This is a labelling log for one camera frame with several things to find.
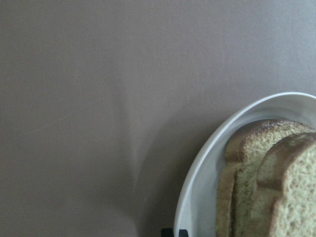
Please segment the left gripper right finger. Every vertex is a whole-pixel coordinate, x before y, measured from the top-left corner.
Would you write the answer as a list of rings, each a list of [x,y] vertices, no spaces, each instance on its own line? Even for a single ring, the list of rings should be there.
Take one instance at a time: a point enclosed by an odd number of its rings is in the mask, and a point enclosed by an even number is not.
[[[180,229],[178,233],[178,237],[189,237],[188,231],[185,229]]]

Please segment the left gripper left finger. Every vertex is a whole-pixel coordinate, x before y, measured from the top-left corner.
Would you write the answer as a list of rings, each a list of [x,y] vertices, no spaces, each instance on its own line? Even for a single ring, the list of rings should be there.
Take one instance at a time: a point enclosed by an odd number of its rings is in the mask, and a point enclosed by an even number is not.
[[[161,237],[173,237],[173,230],[172,229],[162,229],[160,234],[161,234]]]

